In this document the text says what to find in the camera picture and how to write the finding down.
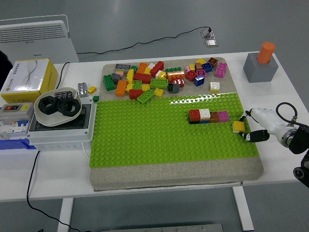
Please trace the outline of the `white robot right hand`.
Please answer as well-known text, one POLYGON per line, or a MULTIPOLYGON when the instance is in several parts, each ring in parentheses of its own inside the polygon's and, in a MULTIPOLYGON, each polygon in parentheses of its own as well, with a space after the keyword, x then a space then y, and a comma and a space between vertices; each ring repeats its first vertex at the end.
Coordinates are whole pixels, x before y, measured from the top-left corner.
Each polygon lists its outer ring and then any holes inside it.
POLYGON ((296 129, 294 127, 287 126, 277 113, 273 110, 253 108, 249 111, 245 111, 240 121, 250 116, 252 117, 263 130, 256 130, 250 133, 239 132, 239 135, 246 141, 251 143, 262 142, 269 139, 270 135, 275 135, 284 147, 288 147, 291 142, 296 129))

